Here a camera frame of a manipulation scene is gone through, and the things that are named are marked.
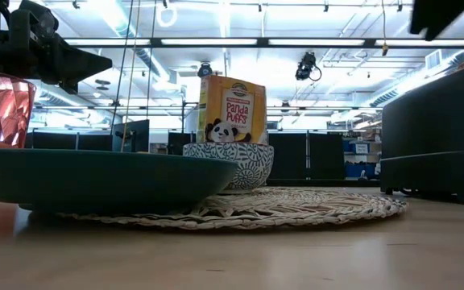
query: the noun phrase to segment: round woven mat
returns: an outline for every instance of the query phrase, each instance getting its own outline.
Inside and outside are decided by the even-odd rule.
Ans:
[[[258,188],[249,195],[212,196],[187,213],[98,216],[58,213],[63,218],[184,230],[341,225],[403,213],[405,201],[316,188]]]

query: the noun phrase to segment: patterned bowl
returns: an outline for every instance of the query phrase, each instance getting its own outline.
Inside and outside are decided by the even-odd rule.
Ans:
[[[214,158],[238,163],[232,181],[222,193],[250,193],[264,185],[273,165],[273,147],[254,143],[190,143],[184,145],[184,156]]]

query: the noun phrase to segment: panda puffs cereal box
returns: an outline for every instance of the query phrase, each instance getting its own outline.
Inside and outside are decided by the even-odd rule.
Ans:
[[[198,142],[267,143],[266,90],[230,77],[201,79]]]

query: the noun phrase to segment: teal bowl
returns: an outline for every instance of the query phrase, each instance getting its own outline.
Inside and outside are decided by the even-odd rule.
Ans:
[[[0,201],[55,212],[167,213],[222,191],[237,166],[174,155],[0,149]]]

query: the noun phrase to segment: wooden table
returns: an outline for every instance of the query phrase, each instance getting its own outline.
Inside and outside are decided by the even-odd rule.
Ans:
[[[464,205],[409,201],[405,216],[381,222],[217,234],[0,204],[0,289],[464,289]]]

